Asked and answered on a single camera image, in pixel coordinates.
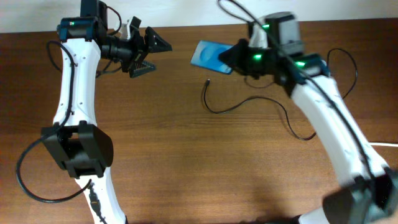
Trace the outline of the blue Samsung Galaxy smartphone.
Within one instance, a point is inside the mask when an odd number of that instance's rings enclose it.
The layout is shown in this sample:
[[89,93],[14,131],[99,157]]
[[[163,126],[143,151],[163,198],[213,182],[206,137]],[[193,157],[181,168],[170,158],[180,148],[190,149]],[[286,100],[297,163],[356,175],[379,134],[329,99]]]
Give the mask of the blue Samsung Galaxy smartphone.
[[229,50],[232,45],[200,40],[190,61],[191,65],[218,73],[231,74],[232,68],[220,61],[218,56]]

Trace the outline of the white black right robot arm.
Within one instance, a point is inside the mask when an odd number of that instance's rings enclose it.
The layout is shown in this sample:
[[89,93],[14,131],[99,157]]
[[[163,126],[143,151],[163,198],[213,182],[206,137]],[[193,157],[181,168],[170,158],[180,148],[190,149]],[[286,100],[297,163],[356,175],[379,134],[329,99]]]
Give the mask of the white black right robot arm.
[[340,189],[324,197],[320,208],[291,218],[291,223],[371,223],[397,211],[397,171],[360,130],[321,56],[305,54],[292,13],[252,20],[249,38],[219,58],[242,75],[272,75],[308,118],[328,153]]

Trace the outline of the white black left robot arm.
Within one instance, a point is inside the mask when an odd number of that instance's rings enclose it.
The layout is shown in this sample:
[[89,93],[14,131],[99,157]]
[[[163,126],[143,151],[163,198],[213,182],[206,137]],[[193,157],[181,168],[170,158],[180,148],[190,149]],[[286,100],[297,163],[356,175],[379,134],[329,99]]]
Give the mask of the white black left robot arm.
[[44,146],[59,168],[81,187],[95,223],[127,223],[111,179],[114,151],[111,138],[97,125],[95,82],[101,59],[120,64],[131,78],[153,72],[148,54],[168,52],[172,46],[156,31],[139,31],[140,19],[133,17],[108,30],[108,10],[103,1],[82,1],[78,17],[63,18],[57,27],[63,57],[62,87],[53,125],[42,128]]

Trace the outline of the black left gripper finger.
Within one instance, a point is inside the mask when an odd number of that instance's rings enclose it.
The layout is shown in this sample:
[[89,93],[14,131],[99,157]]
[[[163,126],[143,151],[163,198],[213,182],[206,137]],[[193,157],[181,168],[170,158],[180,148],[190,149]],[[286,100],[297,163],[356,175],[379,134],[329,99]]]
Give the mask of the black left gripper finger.
[[147,27],[145,30],[145,42],[147,51],[149,53],[161,53],[172,51],[172,46],[161,36],[156,33],[152,27]]
[[137,78],[146,73],[150,73],[156,70],[156,66],[148,61],[143,61],[141,63],[134,63],[129,68],[130,78]]

